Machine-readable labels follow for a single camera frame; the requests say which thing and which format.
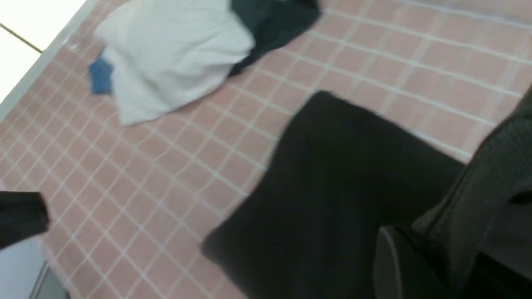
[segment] white wall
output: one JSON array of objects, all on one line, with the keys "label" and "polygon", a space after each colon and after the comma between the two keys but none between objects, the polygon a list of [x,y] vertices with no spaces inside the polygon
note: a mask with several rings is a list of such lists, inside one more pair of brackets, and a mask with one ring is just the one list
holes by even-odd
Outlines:
[{"label": "white wall", "polygon": [[29,298],[43,263],[43,255],[34,239],[1,250],[0,298]]}]

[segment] gray surface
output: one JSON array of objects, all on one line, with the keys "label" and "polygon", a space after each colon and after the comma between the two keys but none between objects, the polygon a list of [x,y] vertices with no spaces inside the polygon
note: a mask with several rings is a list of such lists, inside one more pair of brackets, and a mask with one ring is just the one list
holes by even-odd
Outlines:
[{"label": "gray surface", "polygon": [[29,298],[44,258],[34,239],[0,251],[0,298]]},{"label": "gray surface", "polygon": [[63,285],[50,268],[35,299],[66,299]]}]

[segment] dark gray fabric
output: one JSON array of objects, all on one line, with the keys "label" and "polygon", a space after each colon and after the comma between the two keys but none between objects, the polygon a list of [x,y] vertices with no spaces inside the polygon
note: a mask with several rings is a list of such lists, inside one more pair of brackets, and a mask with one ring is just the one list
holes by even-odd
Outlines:
[{"label": "dark gray fabric", "polygon": [[232,0],[231,9],[253,34],[255,47],[234,65],[230,76],[241,73],[267,52],[288,44],[320,16],[318,0]]},{"label": "dark gray fabric", "polygon": [[0,191],[0,249],[46,232],[48,223],[39,192]]},{"label": "dark gray fabric", "polygon": [[[431,260],[455,296],[464,293],[495,221],[506,221],[500,219],[503,208],[530,186],[531,91],[482,142],[445,199],[413,224],[430,243]],[[521,229],[530,232],[530,228]],[[492,254],[498,260],[512,260],[508,252]]]}]

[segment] tile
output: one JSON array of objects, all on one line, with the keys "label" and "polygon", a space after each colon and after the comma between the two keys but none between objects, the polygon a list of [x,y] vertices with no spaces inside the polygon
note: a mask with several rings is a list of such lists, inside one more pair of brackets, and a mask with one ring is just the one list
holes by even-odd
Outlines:
[{"label": "tile", "polygon": [[323,25],[318,29],[321,33],[337,39],[344,39],[351,25],[355,22],[340,15],[324,16]]},{"label": "tile", "polygon": [[369,82],[362,82],[348,101],[372,111],[379,111],[390,92]]},{"label": "tile", "polygon": [[516,108],[519,103],[520,98],[514,97],[511,95],[504,95],[501,99],[498,100],[495,107],[495,111],[488,118],[489,121],[492,121],[495,124],[500,123],[504,118],[506,118],[510,113]]},{"label": "tile", "polygon": [[235,89],[227,85],[223,85],[213,93],[207,95],[207,99],[209,103],[212,103],[222,109],[227,109],[233,102],[233,99],[235,99],[237,93],[238,92]]},{"label": "tile", "polygon": [[120,132],[120,136],[133,145],[139,144],[144,139],[148,138],[150,134],[151,131],[148,127],[142,124],[128,126]]},{"label": "tile", "polygon": [[137,191],[126,206],[137,223],[143,225],[155,210],[156,203],[142,190]]},{"label": "tile", "polygon": [[220,170],[220,174],[237,187],[243,187],[254,165],[240,155],[232,154]]},{"label": "tile", "polygon": [[156,200],[163,198],[168,187],[171,184],[171,178],[157,168],[152,168],[144,182],[144,190]]},{"label": "tile", "polygon": [[165,209],[157,207],[155,213],[145,225],[146,231],[157,242],[163,244],[177,227],[178,223]]},{"label": "tile", "polygon": [[138,231],[138,227],[124,213],[120,214],[109,230],[109,235],[125,249]]},{"label": "tile", "polygon": [[71,232],[76,232],[86,218],[87,215],[79,207],[79,205],[77,203],[72,203],[65,211],[62,221],[66,228],[68,228]]},{"label": "tile", "polygon": [[426,103],[411,96],[398,94],[388,107],[385,117],[403,128],[416,130],[422,125],[428,109],[430,106]]},{"label": "tile", "polygon": [[463,148],[475,121],[451,111],[438,109],[426,134],[456,148]]},{"label": "tile", "polygon": [[74,137],[75,136],[72,136],[70,147],[68,147],[66,153],[74,161],[79,162],[85,156],[87,151],[93,151],[94,148],[90,147],[90,145],[83,139],[82,136],[78,136],[76,138]]},{"label": "tile", "polygon": [[532,82],[532,64],[521,64],[519,70],[510,84],[510,90],[524,94]]},{"label": "tile", "polygon": [[445,104],[473,116],[480,116],[491,101],[492,92],[480,85],[457,80],[451,87]]},{"label": "tile", "polygon": [[209,182],[212,173],[196,162],[191,162],[177,178],[192,192],[198,192]]},{"label": "tile", "polygon": [[395,86],[404,72],[406,64],[379,56],[368,71],[368,77],[388,86]]},{"label": "tile", "polygon": [[57,257],[57,262],[67,275],[72,275],[84,259],[85,255],[80,248],[70,241]]},{"label": "tile", "polygon": [[48,245],[54,256],[67,245],[70,236],[60,225],[53,225],[45,235],[44,242]]},{"label": "tile", "polygon": [[273,146],[274,140],[265,136],[254,129],[249,129],[245,134],[237,149],[254,160],[260,162],[269,148]]},{"label": "tile", "polygon": [[179,227],[170,237],[165,248],[168,253],[184,268],[192,262],[199,250],[200,242],[184,227]]},{"label": "tile", "polygon": [[477,121],[475,129],[473,129],[468,140],[465,143],[464,150],[468,153],[474,153],[482,140],[493,131],[494,126],[491,124]]},{"label": "tile", "polygon": [[76,167],[64,182],[64,186],[72,193],[73,196],[76,196],[85,187],[88,179],[89,178],[85,175],[85,173],[80,168]]},{"label": "tile", "polygon": [[490,22],[484,31],[480,44],[497,52],[516,54],[517,46],[527,36],[527,29],[525,28]]},{"label": "tile", "polygon": [[111,240],[104,237],[100,240],[90,255],[98,268],[107,274],[115,261],[120,257],[120,251],[113,245]]},{"label": "tile", "polygon": [[170,298],[208,299],[209,297],[190,278],[183,276]]},{"label": "tile", "polygon": [[126,143],[117,143],[109,154],[109,160],[113,161],[117,167],[124,168],[133,156],[133,148]]},{"label": "tile", "polygon": [[310,41],[310,38],[311,37],[309,34],[301,34],[288,43],[288,45],[285,46],[285,49],[291,52],[300,53],[301,50],[303,50],[303,47],[305,47],[305,45]]},{"label": "tile", "polygon": [[334,10],[355,16],[361,12],[362,8],[364,8],[364,4],[365,1],[336,1]]},{"label": "tile", "polygon": [[190,154],[196,153],[205,140],[206,135],[198,129],[187,126],[177,138],[177,144]]},{"label": "tile", "polygon": [[308,91],[294,85],[283,82],[271,99],[273,104],[295,112],[307,99]]},{"label": "tile", "polygon": [[57,176],[60,181],[65,181],[74,169],[74,163],[66,159],[64,156],[57,162],[52,168],[52,172]]},{"label": "tile", "polygon": [[107,279],[118,291],[120,296],[125,297],[139,278],[140,273],[127,259],[122,257],[109,273]]},{"label": "tile", "polygon": [[219,169],[229,154],[229,148],[210,138],[199,150],[197,158],[213,170]]},{"label": "tile", "polygon": [[327,63],[338,45],[339,43],[316,36],[303,55],[318,62]]},{"label": "tile", "polygon": [[250,122],[264,104],[253,97],[241,93],[229,112],[245,122]]},{"label": "tile", "polygon": [[118,299],[120,298],[108,283],[103,282],[90,296],[89,299]]},{"label": "tile", "polygon": [[103,192],[93,182],[89,182],[78,194],[76,201],[87,211],[91,211],[102,197]]},{"label": "tile", "polygon": [[255,126],[268,134],[279,136],[288,123],[289,117],[290,115],[266,106],[255,121]]},{"label": "tile", "polygon": [[82,298],[88,298],[101,280],[102,276],[88,261],[81,264],[71,278],[72,283],[76,286]]},{"label": "tile", "polygon": [[100,167],[103,160],[104,160],[104,156],[101,155],[99,152],[94,151],[94,150],[89,150],[87,151],[85,156],[81,158],[81,161],[79,163],[80,163],[81,168],[83,168],[87,172],[87,174],[91,176]]},{"label": "tile", "polygon": [[[262,179],[263,176],[264,176],[264,170],[260,170],[258,168],[255,168],[255,171],[253,172],[252,176],[247,181],[246,186],[244,187],[244,192],[246,194],[251,194],[251,192],[255,189],[255,187],[257,186],[257,184],[259,183],[259,181]],[[237,200],[242,200],[242,199],[243,198],[240,195],[237,196]]]},{"label": "tile", "polygon": [[[192,142],[190,139],[185,139],[183,141],[185,143]],[[169,147],[170,144],[157,134],[151,134],[148,138],[146,138],[146,140],[142,141],[138,145],[140,152],[143,153],[149,160],[157,159],[164,154]]]},{"label": "tile", "polygon": [[344,71],[360,73],[371,56],[369,52],[345,46],[338,53],[333,65]]},{"label": "tile", "polygon": [[181,218],[194,203],[194,195],[179,184],[172,184],[164,197],[164,205],[170,213]]},{"label": "tile", "polygon": [[201,238],[205,237],[218,222],[218,216],[201,201],[196,202],[185,218],[185,224]]},{"label": "tile", "polygon": [[120,173],[115,167],[109,163],[103,163],[93,175],[93,180],[100,184],[104,190],[107,190],[113,185],[119,175]]},{"label": "tile", "polygon": [[148,176],[152,167],[151,162],[139,153],[132,153],[131,160],[127,163],[127,173],[136,183],[140,184]]},{"label": "tile", "polygon": [[469,50],[465,47],[433,40],[420,62],[437,69],[454,72],[462,65],[467,51]]},{"label": "tile", "polygon": [[81,133],[89,140],[89,142],[92,143],[99,138],[103,130],[103,124],[96,121],[91,121],[85,126],[85,129],[83,129]]},{"label": "tile", "polygon": [[164,253],[157,256],[154,263],[146,272],[148,279],[162,294],[168,294],[171,287],[181,275],[181,270]]},{"label": "tile", "polygon": [[222,114],[215,108],[208,105],[201,105],[192,118],[192,122],[207,132],[210,132],[221,118]]},{"label": "tile", "polygon": [[101,149],[103,153],[109,154],[117,142],[118,140],[115,134],[109,132],[108,130],[104,130],[94,145]]},{"label": "tile", "polygon": [[245,299],[246,296],[228,279],[222,282],[218,289],[215,299]]},{"label": "tile", "polygon": [[30,169],[28,179],[33,182],[34,185],[39,185],[44,180],[48,173],[48,167],[42,163],[35,163],[33,168]]},{"label": "tile", "polygon": [[243,123],[225,116],[218,124],[216,130],[214,130],[214,135],[227,143],[227,145],[233,146],[245,129],[246,127]]},{"label": "tile", "polygon": [[217,265],[201,255],[194,261],[189,273],[207,292],[212,292],[223,276]]},{"label": "tile", "polygon": [[288,69],[294,60],[295,57],[288,53],[283,51],[272,51],[264,58],[264,63],[261,65],[261,69],[284,77],[288,73]]},{"label": "tile", "polygon": [[220,179],[215,178],[200,192],[199,196],[217,211],[222,212],[238,196],[238,192]]},{"label": "tile", "polygon": [[427,33],[436,22],[437,10],[411,5],[404,13],[399,26]]},{"label": "tile", "polygon": [[157,132],[168,140],[176,140],[181,130],[186,126],[186,122],[178,113],[168,113],[161,118],[157,126]]},{"label": "tile", "polygon": [[155,289],[145,280],[142,279],[137,286],[135,286],[135,289],[133,290],[133,293],[131,293],[131,296],[129,296],[130,299],[162,299]]},{"label": "tile", "polygon": [[430,86],[439,74],[431,69],[414,67],[412,73],[403,84],[402,89],[406,92],[425,97]]},{"label": "tile", "polygon": [[82,109],[79,109],[74,113],[69,124],[75,132],[81,132],[88,122],[89,116]]},{"label": "tile", "polygon": [[142,271],[145,271],[158,252],[157,245],[141,231],[131,243],[127,254]]},{"label": "tile", "polygon": [[383,23],[392,23],[403,7],[403,3],[393,0],[374,1],[366,13],[366,18]]},{"label": "tile", "polygon": [[61,108],[57,111],[58,115],[62,116],[65,120],[70,120],[77,109],[77,105],[74,102],[66,101],[61,105]]},{"label": "tile", "polygon": [[137,190],[137,184],[125,176],[119,176],[108,194],[121,206],[125,206]]},{"label": "tile", "polygon": [[422,42],[423,39],[419,36],[393,31],[383,50],[409,60],[413,57]]},{"label": "tile", "polygon": [[59,189],[59,182],[53,177],[53,175],[47,175],[39,186],[39,192],[41,192],[44,199],[48,202],[52,195]]},{"label": "tile", "polygon": [[383,26],[360,22],[351,36],[350,42],[370,49],[376,49],[386,31],[387,29]]},{"label": "tile", "polygon": [[473,50],[470,58],[460,71],[462,74],[480,80],[489,85],[495,85],[504,75],[510,61],[486,52]]},{"label": "tile", "polygon": [[247,85],[246,90],[261,99],[268,99],[275,91],[277,85],[279,85],[279,80],[276,78],[262,72],[257,72]]},{"label": "tile", "polygon": [[461,13],[447,13],[436,36],[459,43],[470,43],[480,34],[484,25],[482,19]]},{"label": "tile", "polygon": [[76,238],[86,252],[91,252],[102,234],[103,232],[99,229],[97,224],[91,218],[88,218],[80,227],[76,234]]}]

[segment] black fabric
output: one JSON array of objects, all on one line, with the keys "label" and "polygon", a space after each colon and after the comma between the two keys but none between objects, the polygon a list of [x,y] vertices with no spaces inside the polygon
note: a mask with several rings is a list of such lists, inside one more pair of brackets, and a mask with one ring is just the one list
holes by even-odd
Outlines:
[{"label": "black fabric", "polygon": [[267,52],[285,46],[314,24],[320,15],[317,0],[232,0],[231,9],[255,39],[255,47],[235,64],[240,74]]},{"label": "black fabric", "polygon": [[48,223],[39,192],[0,191],[0,250],[46,232]]},{"label": "black fabric", "polygon": [[411,223],[462,168],[393,123],[318,92],[202,250],[250,299],[373,298],[378,228]]}]

